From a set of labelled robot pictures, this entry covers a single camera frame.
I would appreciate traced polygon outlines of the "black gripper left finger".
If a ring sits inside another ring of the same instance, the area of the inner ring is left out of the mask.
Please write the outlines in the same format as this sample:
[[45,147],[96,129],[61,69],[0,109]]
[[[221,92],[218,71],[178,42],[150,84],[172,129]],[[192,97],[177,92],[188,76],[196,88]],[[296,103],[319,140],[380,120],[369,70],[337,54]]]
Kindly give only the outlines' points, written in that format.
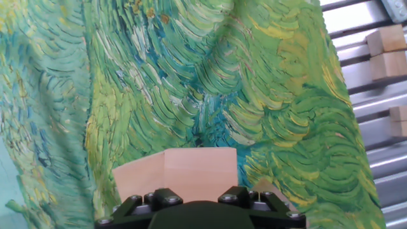
[[169,188],[129,196],[113,208],[109,216],[97,219],[95,229],[147,229],[158,211],[183,204],[183,199]]

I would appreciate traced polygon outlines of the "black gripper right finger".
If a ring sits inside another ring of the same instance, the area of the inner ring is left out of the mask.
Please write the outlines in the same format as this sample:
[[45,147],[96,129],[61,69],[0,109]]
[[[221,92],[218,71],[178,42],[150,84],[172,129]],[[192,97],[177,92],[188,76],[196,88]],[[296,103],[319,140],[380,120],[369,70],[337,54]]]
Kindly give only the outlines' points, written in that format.
[[232,186],[217,200],[242,209],[255,228],[295,229],[306,228],[306,216],[292,211],[272,191],[249,191],[242,186]]

